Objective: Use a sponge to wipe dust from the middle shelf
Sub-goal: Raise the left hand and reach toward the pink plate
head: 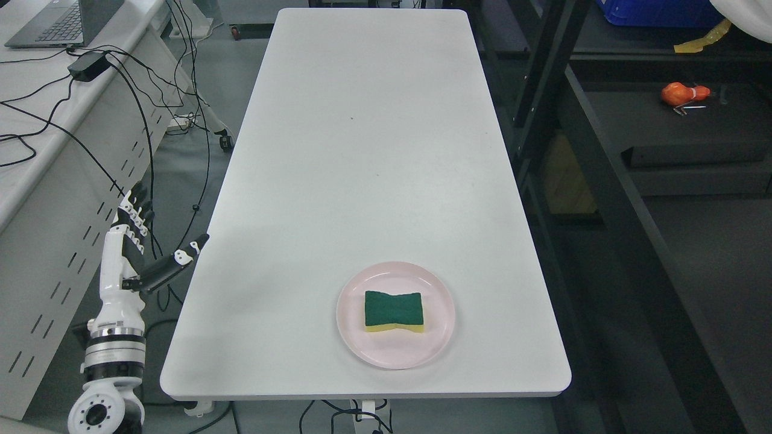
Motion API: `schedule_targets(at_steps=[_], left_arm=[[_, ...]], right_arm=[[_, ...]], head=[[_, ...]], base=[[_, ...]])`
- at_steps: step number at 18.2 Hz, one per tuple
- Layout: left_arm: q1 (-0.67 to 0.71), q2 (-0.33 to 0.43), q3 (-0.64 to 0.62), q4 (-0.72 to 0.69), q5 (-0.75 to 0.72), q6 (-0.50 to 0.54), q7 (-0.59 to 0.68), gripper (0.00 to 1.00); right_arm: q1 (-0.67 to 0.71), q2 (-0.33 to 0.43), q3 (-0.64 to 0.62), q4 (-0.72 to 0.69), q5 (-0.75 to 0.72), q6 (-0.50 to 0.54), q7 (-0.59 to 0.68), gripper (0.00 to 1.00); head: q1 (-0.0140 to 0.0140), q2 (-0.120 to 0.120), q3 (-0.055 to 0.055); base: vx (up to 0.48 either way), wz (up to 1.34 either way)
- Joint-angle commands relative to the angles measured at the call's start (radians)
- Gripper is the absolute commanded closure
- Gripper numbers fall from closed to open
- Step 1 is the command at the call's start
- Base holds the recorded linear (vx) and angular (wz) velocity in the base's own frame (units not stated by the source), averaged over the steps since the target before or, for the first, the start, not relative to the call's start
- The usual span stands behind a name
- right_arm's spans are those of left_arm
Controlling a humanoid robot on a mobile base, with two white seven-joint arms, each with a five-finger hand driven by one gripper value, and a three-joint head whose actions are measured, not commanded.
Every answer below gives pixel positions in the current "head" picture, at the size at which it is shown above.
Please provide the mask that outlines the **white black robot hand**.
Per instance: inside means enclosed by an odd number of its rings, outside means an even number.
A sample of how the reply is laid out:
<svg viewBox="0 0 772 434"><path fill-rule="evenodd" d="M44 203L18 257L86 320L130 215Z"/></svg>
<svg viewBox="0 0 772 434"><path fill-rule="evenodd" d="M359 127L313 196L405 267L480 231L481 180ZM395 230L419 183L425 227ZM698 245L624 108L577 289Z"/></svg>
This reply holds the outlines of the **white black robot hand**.
<svg viewBox="0 0 772 434"><path fill-rule="evenodd" d="M126 330L140 335L145 328L142 296L170 283L195 263L209 241L209 234L201 234L170 256L145 266L145 247L151 241L149 225L154 219L147 195L141 182L127 190L105 235L100 263L101 308L86 324L91 338Z"/></svg>

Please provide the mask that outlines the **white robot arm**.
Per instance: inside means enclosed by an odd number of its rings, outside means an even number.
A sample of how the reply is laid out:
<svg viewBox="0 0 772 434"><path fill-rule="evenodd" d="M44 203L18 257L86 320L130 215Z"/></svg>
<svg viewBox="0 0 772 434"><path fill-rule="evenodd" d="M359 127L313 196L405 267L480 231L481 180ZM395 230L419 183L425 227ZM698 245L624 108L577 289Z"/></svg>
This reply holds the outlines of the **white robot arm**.
<svg viewBox="0 0 772 434"><path fill-rule="evenodd" d="M145 371L143 330L113 327L89 332L74 327L84 349L83 392L67 418L70 433L141 433L145 409L135 394Z"/></svg>

